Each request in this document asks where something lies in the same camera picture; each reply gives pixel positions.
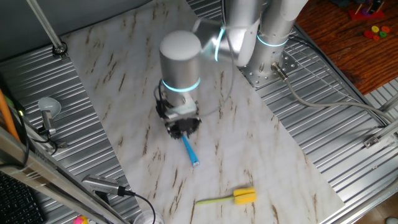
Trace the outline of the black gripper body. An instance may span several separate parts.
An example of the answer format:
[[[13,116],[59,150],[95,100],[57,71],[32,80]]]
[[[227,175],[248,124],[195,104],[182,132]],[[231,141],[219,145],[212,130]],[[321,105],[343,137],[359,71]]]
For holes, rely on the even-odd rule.
[[[183,132],[183,134],[186,134],[186,130],[189,127],[192,127],[194,125],[200,125],[201,123],[201,119],[200,118],[187,118],[187,119],[180,119],[178,121],[173,121],[171,123],[167,123],[166,124],[166,129],[167,132],[169,133],[169,131],[171,129],[179,129]]]

